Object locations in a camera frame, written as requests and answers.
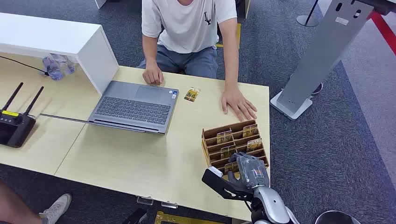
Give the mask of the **person's right hand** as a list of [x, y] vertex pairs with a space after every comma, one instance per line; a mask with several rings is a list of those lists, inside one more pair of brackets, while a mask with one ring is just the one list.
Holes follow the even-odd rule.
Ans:
[[142, 77], [147, 84], [159, 85], [163, 83], [163, 73], [156, 62], [146, 63], [146, 68]]

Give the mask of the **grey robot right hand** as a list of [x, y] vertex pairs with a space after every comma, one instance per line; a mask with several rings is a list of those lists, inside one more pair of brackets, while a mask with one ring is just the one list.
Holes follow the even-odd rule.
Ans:
[[237, 185], [244, 185], [247, 189], [256, 187], [270, 187], [269, 176], [263, 160], [246, 153], [234, 153], [228, 161], [236, 162], [240, 178], [236, 179], [232, 171], [227, 172], [228, 180]]

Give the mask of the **person's left hand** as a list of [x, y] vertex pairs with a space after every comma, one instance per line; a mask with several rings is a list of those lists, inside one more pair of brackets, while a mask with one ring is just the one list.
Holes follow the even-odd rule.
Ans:
[[225, 87], [221, 95], [221, 107], [224, 114], [228, 114], [230, 107], [239, 121], [256, 119], [256, 107], [248, 101], [238, 87]]

